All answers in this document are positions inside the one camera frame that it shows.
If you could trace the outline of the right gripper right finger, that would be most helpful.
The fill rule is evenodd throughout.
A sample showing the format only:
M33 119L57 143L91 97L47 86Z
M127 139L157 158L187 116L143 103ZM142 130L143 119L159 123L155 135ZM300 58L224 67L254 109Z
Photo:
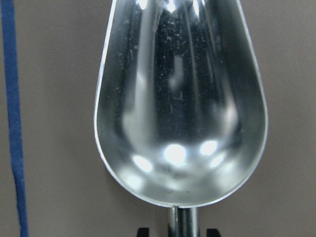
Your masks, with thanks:
M207 237L217 237L217 229L207 229L206 236Z

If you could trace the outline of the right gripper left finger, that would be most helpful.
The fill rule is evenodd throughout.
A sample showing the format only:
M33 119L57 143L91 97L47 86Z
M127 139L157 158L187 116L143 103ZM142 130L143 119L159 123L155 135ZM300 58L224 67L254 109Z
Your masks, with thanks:
M139 228L137 230L137 237L149 237L149 228Z

